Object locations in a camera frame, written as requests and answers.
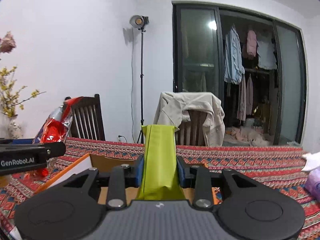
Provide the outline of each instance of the closet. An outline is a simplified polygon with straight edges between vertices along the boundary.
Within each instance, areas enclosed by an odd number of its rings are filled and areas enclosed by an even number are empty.
[[[221,100],[225,146],[301,142],[307,89],[300,30],[228,6],[174,4],[173,49],[173,91],[208,91]]]

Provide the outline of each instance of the patterned tablecloth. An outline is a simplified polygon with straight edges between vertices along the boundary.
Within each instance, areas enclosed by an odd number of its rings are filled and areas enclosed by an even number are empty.
[[[14,227],[17,205],[32,197],[33,192],[59,171],[84,154],[91,153],[114,158],[136,159],[143,154],[140,144],[94,141],[68,138],[66,154],[60,157],[55,169],[43,181],[20,179],[15,174],[9,185],[0,190],[0,222],[10,232]],[[295,147],[194,147],[177,146],[177,155],[187,163],[208,163],[213,172],[232,168],[263,184],[279,190],[298,201],[306,214],[306,222],[299,239],[317,239],[320,236],[320,204],[304,189],[307,174],[301,172],[305,161],[302,149]]]

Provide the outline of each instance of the dark brown chair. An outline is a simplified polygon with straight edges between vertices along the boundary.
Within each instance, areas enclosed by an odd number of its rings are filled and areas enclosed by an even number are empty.
[[[83,97],[72,107],[73,121],[71,124],[71,136],[105,141],[102,123],[100,96]]]
[[[190,122],[182,122],[177,131],[177,145],[205,146],[202,125],[207,113],[189,110]]]

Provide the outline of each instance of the light blue shirt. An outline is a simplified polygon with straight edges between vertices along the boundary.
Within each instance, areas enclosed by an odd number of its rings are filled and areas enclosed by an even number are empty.
[[[240,84],[243,74],[240,40],[235,25],[233,25],[226,35],[224,47],[224,81]]]

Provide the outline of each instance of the tripod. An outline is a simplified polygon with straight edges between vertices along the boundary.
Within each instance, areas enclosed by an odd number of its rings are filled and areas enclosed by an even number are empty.
[[[141,31],[141,74],[140,74],[140,80],[141,80],[141,127],[143,125],[143,33],[146,32],[146,30],[144,29],[144,27],[139,28],[138,30]],[[143,144],[143,133],[142,133],[142,129],[140,130],[139,133],[139,137],[137,142],[139,142],[139,139],[141,137],[141,143]]]

